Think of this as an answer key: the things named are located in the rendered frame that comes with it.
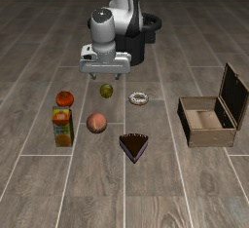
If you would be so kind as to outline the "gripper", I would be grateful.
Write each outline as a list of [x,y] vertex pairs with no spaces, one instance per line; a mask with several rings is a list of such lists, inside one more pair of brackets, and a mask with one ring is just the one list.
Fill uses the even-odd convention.
[[89,73],[91,79],[96,79],[96,73],[115,74],[115,80],[119,80],[122,74],[130,71],[131,54],[117,52],[97,53],[92,44],[84,45],[81,50],[79,69]]

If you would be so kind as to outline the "green kiwi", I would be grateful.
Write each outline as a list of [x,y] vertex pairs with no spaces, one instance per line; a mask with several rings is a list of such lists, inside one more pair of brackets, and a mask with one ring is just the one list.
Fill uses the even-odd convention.
[[103,84],[100,87],[100,94],[104,98],[109,98],[113,94],[113,87],[110,84]]

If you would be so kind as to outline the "wooden box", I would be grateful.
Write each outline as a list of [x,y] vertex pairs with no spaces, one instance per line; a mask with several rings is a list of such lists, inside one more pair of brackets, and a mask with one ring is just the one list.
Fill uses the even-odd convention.
[[235,124],[218,97],[180,97],[177,113],[189,147],[233,146]]

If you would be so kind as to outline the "wooden box lid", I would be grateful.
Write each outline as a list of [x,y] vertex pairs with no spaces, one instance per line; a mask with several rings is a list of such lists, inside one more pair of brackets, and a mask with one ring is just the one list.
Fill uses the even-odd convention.
[[225,66],[219,98],[223,102],[233,125],[239,131],[249,103],[249,88],[228,62]]

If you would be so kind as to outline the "white frosted donut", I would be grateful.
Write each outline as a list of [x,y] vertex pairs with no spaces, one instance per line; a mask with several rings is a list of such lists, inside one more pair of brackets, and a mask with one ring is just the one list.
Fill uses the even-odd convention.
[[128,100],[131,104],[134,105],[145,105],[149,101],[149,97],[147,94],[143,92],[133,92],[129,97]]

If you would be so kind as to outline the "red tomato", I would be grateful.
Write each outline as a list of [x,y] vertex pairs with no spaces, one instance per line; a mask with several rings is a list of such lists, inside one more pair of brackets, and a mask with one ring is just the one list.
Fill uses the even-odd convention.
[[61,91],[57,94],[55,102],[61,107],[70,107],[74,103],[74,97],[70,92]]

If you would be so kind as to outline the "pink peach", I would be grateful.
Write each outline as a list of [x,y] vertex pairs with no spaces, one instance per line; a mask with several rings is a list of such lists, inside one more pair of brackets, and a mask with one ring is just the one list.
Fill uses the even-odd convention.
[[92,113],[87,118],[87,128],[91,133],[102,133],[107,128],[107,120],[100,113]]

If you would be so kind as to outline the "orange juice carton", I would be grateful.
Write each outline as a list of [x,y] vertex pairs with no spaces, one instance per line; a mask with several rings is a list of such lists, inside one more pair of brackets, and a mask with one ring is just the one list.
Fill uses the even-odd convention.
[[70,147],[74,142],[72,111],[69,107],[53,107],[52,115],[55,145]]

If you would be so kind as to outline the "chocolate cake wedge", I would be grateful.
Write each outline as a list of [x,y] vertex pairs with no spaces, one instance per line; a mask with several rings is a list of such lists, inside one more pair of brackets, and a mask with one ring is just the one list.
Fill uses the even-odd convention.
[[120,146],[130,161],[135,164],[148,146],[149,137],[141,133],[127,133],[120,136]]

